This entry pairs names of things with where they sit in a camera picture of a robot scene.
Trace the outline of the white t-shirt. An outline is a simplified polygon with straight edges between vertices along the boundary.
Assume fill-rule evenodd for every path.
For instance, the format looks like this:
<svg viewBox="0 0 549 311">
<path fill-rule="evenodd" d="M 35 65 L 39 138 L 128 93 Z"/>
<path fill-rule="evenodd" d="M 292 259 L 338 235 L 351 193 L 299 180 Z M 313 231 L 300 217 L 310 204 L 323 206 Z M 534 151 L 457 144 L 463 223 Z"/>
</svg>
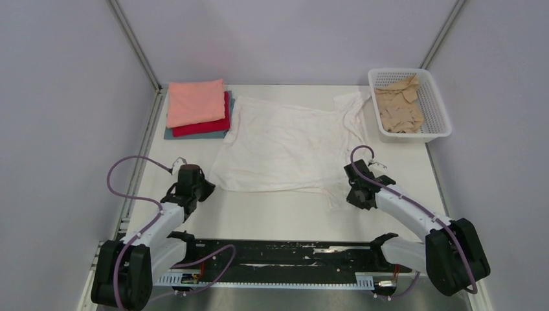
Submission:
<svg viewBox="0 0 549 311">
<path fill-rule="evenodd" d="M 323 111 L 239 96 L 209 180 L 234 192 L 319 192 L 332 209 L 348 209 L 344 167 L 366 142 L 363 107 L 370 94 L 333 98 Z"/>
</svg>

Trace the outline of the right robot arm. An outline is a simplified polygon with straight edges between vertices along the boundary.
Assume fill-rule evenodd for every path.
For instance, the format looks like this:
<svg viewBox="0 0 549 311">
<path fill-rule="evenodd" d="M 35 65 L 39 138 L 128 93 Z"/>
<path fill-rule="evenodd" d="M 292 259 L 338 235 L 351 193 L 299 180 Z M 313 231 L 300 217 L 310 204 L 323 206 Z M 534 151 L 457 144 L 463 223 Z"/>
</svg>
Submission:
<svg viewBox="0 0 549 311">
<path fill-rule="evenodd" d="M 363 160 L 346 165 L 344 171 L 350 185 L 348 203 L 360 209 L 379 209 L 420 239 L 412 242 L 395 233 L 377 237 L 374 243 L 378 247 L 369 254 L 375 269 L 383 271 L 395 264 L 424 273 L 446 296 L 462 290 L 478 292 L 477 281 L 487 277 L 491 268 L 469 220 L 452 220 L 428 210 L 390 177 L 375 177 Z"/>
</svg>

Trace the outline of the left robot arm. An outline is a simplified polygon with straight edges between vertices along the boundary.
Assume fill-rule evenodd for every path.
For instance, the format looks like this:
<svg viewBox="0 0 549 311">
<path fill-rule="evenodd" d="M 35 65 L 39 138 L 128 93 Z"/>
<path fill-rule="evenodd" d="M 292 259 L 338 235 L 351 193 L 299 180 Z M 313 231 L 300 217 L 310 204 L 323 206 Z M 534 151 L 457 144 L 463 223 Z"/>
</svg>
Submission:
<svg viewBox="0 0 549 311">
<path fill-rule="evenodd" d="M 178 232 L 205 201 L 215 186 L 195 164 L 183 164 L 177 181 L 160 201 L 161 210 L 137 232 L 120 240 L 108 240 L 100 248 L 91 300 L 123 310 L 142 310 L 153 285 L 172 266 L 191 268 L 198 251 L 188 243 L 193 235 Z"/>
</svg>

